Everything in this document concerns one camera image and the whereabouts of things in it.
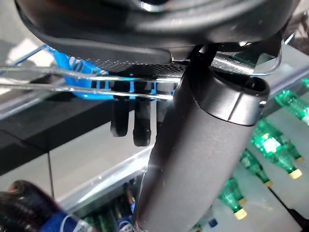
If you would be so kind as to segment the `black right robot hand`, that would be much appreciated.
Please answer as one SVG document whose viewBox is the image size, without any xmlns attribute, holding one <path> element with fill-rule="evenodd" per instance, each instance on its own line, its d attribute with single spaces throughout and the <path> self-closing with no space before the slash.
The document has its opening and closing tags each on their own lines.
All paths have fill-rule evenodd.
<svg viewBox="0 0 309 232">
<path fill-rule="evenodd" d="M 17 180 L 0 193 L 0 230 L 37 232 L 61 209 L 43 190 L 26 180 Z"/>
</svg>

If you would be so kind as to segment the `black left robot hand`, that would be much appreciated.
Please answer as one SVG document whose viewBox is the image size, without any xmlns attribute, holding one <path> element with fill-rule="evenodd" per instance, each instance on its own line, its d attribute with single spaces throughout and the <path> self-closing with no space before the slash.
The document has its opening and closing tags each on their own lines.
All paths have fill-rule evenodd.
<svg viewBox="0 0 309 232">
<path fill-rule="evenodd" d="M 218 51 L 281 48 L 296 0 L 18 0 L 26 27 L 52 48 L 123 76 L 163 75 L 188 61 L 150 154 L 139 232 L 186 232 L 238 162 L 270 88 L 211 69 Z"/>
</svg>

